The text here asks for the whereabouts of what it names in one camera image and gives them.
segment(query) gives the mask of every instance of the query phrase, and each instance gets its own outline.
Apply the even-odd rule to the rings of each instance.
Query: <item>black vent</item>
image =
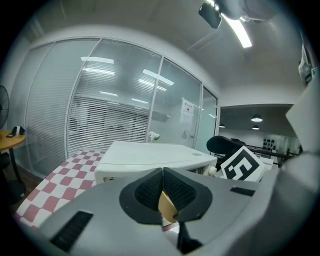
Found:
[[[78,211],[64,227],[51,239],[51,243],[61,250],[68,252],[76,242],[93,214]]]

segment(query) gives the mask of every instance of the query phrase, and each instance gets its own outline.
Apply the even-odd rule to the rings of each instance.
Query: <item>black office chair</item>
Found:
[[[217,170],[221,169],[221,164],[236,153],[245,143],[243,141],[232,141],[223,136],[214,136],[206,143],[206,148],[210,153],[223,154],[225,156],[219,157],[215,165]]]

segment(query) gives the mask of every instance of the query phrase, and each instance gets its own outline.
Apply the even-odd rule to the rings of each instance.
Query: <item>desk fan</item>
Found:
[[[0,85],[0,129],[5,125],[9,113],[9,95],[2,85]]]

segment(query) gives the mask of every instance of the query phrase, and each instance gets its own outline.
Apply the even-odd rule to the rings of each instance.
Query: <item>white wall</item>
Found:
[[[24,36],[18,36],[2,64],[0,70],[0,85],[6,88],[9,98],[17,73],[29,52],[30,45],[30,42]],[[7,122],[5,122],[3,129],[7,129]]]
[[[299,60],[266,66],[243,67],[229,73],[221,89],[220,104],[295,104],[304,91],[298,74]]]
[[[48,33],[33,43],[31,47],[37,47],[54,41],[77,37],[103,37],[120,40],[164,55],[166,58],[172,60],[205,83],[208,89],[216,97],[220,96],[219,85],[193,58],[169,42],[139,30],[108,24],[76,25]]]
[[[226,128],[219,129],[219,135],[228,139],[239,139],[247,145],[262,147],[264,143],[265,133],[258,130],[232,130]]]

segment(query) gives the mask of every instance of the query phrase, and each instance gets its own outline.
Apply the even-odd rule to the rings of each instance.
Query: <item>white box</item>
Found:
[[[217,158],[184,145],[114,141],[95,169],[97,184],[152,168],[181,168],[203,174]]]

